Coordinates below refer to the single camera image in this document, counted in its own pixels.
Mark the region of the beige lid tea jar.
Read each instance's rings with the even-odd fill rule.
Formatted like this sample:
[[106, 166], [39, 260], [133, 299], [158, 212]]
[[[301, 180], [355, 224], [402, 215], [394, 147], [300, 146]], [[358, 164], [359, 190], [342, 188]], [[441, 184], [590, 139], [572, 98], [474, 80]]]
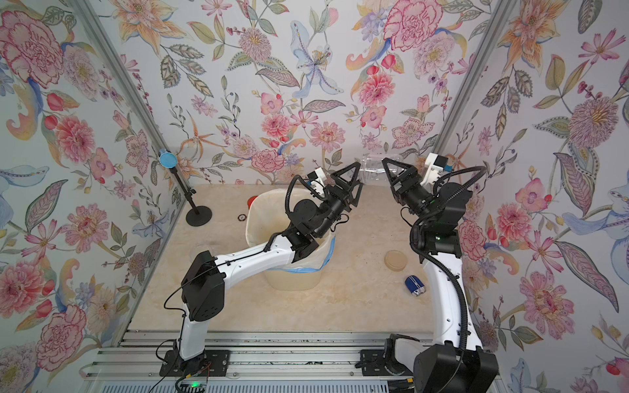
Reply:
[[402, 156], [397, 154], [369, 153], [360, 158], [360, 181], [365, 186], [389, 187], [390, 183], [386, 170], [383, 166], [383, 160], [389, 158], [391, 160], [402, 161]]

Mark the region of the beige jar lid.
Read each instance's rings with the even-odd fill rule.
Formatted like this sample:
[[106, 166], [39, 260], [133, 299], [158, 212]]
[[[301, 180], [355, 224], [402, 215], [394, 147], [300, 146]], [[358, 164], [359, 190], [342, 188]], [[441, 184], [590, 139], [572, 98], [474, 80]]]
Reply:
[[383, 261], [385, 266], [394, 272], [401, 272], [408, 265], [408, 258], [406, 254], [397, 250], [387, 252]]

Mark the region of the cream trash bin with liner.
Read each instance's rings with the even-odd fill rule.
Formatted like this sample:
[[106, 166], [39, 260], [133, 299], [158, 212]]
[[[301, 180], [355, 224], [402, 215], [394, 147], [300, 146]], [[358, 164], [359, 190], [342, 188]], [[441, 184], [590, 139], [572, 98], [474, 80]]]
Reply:
[[287, 190], [277, 188], [262, 193], [252, 202], [246, 222], [246, 240], [259, 255], [255, 267], [270, 286], [280, 291], [306, 291], [319, 285], [324, 268], [332, 260], [336, 236], [327, 233], [314, 241], [316, 249], [298, 260], [291, 242], [281, 235], [290, 220], [285, 211]]

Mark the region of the red lid tea jar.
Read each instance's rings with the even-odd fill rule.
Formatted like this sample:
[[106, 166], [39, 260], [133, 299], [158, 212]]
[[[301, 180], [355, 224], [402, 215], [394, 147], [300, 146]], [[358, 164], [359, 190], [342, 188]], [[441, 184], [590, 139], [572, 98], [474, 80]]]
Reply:
[[251, 196], [248, 200], [247, 200], [247, 208], [250, 210], [252, 207], [253, 202], [255, 201], [255, 199], [257, 199], [258, 196]]

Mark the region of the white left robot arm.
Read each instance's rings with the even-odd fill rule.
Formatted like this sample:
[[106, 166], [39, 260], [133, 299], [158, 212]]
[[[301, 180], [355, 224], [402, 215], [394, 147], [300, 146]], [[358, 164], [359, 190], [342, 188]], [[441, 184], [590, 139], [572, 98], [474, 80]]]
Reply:
[[226, 291], [254, 275], [310, 256], [319, 239], [358, 205], [363, 188], [359, 174], [360, 163], [354, 162], [330, 174], [316, 170], [306, 178], [294, 176], [284, 198], [286, 229], [241, 252], [214, 256], [204, 251], [195, 257], [175, 290], [183, 301], [183, 322], [162, 361], [162, 378], [185, 378], [217, 365], [206, 354], [205, 340], [210, 320], [224, 309]]

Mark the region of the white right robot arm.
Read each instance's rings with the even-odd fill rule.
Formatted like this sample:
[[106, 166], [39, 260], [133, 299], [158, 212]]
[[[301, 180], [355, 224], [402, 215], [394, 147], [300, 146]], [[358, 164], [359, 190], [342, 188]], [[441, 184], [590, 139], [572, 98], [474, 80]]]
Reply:
[[486, 392], [499, 366], [496, 357], [483, 350], [471, 321], [458, 231], [473, 196], [471, 188], [486, 174], [486, 167], [445, 172], [447, 159], [435, 154], [426, 163], [420, 173], [398, 160], [382, 161], [395, 201], [417, 217], [410, 226], [409, 243], [428, 278], [432, 344], [422, 347], [414, 337], [392, 334], [382, 365], [394, 376], [411, 372], [415, 392]]

